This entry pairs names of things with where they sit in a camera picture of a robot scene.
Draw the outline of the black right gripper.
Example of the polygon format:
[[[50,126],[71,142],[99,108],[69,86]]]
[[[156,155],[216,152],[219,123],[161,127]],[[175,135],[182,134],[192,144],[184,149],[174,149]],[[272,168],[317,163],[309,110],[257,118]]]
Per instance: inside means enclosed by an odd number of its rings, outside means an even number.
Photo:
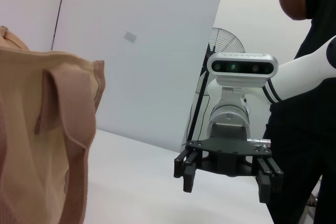
[[[183,178],[191,193],[196,170],[227,175],[256,176],[259,201],[268,204],[282,192],[283,171],[271,157],[271,141],[247,137],[244,126],[212,124],[209,137],[189,141],[174,159],[174,177]]]

